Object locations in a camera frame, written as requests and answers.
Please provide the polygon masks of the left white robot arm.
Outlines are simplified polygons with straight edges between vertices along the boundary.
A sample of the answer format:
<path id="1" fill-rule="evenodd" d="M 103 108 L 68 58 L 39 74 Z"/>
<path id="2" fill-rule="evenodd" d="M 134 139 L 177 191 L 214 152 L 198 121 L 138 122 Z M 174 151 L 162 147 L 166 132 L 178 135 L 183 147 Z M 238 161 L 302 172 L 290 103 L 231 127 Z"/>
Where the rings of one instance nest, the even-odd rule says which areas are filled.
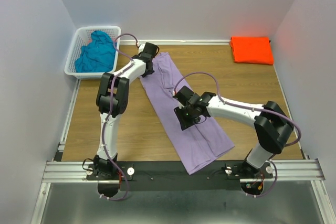
<path id="1" fill-rule="evenodd" d="M 153 59 L 159 53 L 157 45 L 146 42 L 138 49 L 130 62 L 118 71 L 102 75 L 96 98 L 100 113 L 101 133 L 99 148 L 93 158 L 94 170 L 104 179 L 112 179 L 116 173 L 117 138 L 121 115 L 125 112 L 130 84 L 139 77 L 154 73 Z"/>

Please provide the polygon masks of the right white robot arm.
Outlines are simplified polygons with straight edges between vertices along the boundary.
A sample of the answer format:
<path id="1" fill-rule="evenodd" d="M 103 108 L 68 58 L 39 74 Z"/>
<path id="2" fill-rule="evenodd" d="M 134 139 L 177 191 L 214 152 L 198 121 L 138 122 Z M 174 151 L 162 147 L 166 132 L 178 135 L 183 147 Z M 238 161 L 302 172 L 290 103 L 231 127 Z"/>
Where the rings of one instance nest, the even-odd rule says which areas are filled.
<path id="1" fill-rule="evenodd" d="M 179 102 L 174 112 L 182 130 L 198 123 L 202 116 L 227 118 L 255 129 L 258 143 L 238 165 L 239 171 L 249 178 L 259 174 L 268 159 L 282 152 L 297 127 L 272 101 L 265 105 L 242 103 L 211 92 L 198 95 L 187 86 L 174 91 L 173 98 Z"/>

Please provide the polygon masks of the purple t shirt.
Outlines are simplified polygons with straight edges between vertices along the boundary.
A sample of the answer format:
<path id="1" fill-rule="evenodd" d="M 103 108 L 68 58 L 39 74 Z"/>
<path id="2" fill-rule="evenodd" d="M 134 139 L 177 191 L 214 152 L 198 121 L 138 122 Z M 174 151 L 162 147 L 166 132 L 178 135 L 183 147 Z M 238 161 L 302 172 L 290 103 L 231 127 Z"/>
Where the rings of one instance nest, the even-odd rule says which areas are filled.
<path id="1" fill-rule="evenodd" d="M 181 130 L 174 113 L 178 101 L 173 98 L 173 89 L 182 75 L 167 52 L 153 59 L 153 69 L 153 74 L 141 77 L 140 81 L 188 174 L 199 171 L 235 147 L 214 118 Z"/>

